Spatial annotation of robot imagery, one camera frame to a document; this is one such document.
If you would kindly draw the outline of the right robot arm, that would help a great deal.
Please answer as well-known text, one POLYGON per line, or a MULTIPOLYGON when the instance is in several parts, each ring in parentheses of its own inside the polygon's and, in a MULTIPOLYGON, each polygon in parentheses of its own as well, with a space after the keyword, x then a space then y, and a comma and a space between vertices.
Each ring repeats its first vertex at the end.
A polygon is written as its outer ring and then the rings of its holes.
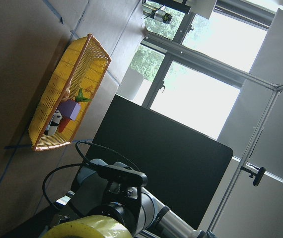
POLYGON ((213 238, 211 231, 194 230, 145 189, 147 176, 116 162, 93 159, 77 174, 78 189, 68 206, 79 217, 103 215, 147 238, 213 238))

